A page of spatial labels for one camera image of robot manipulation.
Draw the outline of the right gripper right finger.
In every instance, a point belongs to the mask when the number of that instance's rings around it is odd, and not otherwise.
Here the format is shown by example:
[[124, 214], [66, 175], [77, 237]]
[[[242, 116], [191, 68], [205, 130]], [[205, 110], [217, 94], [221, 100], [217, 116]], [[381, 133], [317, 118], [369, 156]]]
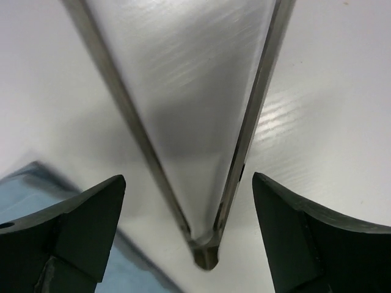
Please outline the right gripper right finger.
[[333, 211], [262, 173], [252, 190], [276, 292], [390, 292], [390, 227]]

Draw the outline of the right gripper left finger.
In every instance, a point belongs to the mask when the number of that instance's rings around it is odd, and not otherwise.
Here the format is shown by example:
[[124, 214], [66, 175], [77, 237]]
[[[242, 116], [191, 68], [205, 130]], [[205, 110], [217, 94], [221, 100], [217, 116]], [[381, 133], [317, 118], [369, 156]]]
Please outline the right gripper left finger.
[[1, 292], [94, 292], [115, 238], [126, 182], [115, 175], [1, 224]]

